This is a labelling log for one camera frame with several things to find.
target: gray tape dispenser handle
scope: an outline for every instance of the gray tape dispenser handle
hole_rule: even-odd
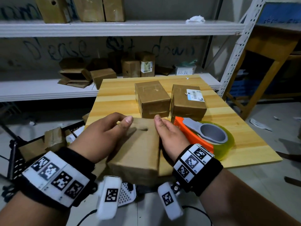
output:
[[[223,144],[228,141],[227,133],[214,124],[202,124],[200,122],[194,121],[191,118],[184,118],[183,124],[185,124],[188,128],[194,130],[195,132],[199,133],[199,135],[203,139],[209,140],[212,143]]]

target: fingernail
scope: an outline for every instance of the fingernail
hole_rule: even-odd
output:
[[[125,120],[126,120],[126,122],[127,123],[132,123],[133,122],[133,117],[132,116],[127,116],[126,118],[125,118]]]
[[[161,120],[161,117],[160,117],[160,115],[159,115],[159,114],[157,114],[157,115],[155,116],[155,119],[156,119],[157,121]]]

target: finger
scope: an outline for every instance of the finger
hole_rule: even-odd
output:
[[[170,133],[170,131],[167,128],[167,126],[165,125],[165,123],[163,122],[163,120],[161,119],[160,115],[157,114],[154,118],[154,121],[155,121],[155,127],[157,129],[159,136],[162,139],[167,137],[168,134]]]
[[[168,128],[169,131],[176,132],[179,130],[179,128],[177,126],[175,126],[173,123],[171,123],[169,120],[162,119],[162,121],[165,124],[165,126]]]
[[[129,129],[132,123],[133,123],[133,117],[127,116],[118,125],[116,125],[111,130],[108,130],[107,132],[115,140],[119,140],[121,137],[123,137],[126,134],[126,131]]]
[[[101,128],[103,131],[108,131],[115,126],[117,121],[122,121],[124,118],[126,118],[126,115],[123,115],[121,113],[115,112],[115,113],[109,114],[106,117],[101,119],[102,120]]]

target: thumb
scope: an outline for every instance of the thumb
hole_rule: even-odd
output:
[[[126,134],[127,130],[129,129],[132,123],[133,123],[133,117],[127,116],[118,125],[115,125],[115,127],[109,130],[108,132],[116,140],[118,140]]]
[[[161,137],[161,139],[164,139],[165,137],[167,137],[168,134],[170,133],[170,131],[168,130],[166,125],[163,123],[160,115],[157,114],[154,118],[154,121],[155,121],[155,127],[156,127],[157,132],[158,132],[159,136]]]

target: shelf board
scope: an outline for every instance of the shelf board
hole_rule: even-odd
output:
[[[42,20],[0,21],[0,37],[75,36],[161,36],[161,35],[241,35],[244,24],[228,21],[188,23],[184,20],[126,22],[71,22],[45,24]]]
[[[213,90],[219,89],[220,82],[209,73],[202,73],[200,76]],[[0,102],[96,97],[98,93],[94,83],[81,89],[58,84],[58,80],[59,75],[56,71],[33,70],[1,73]]]

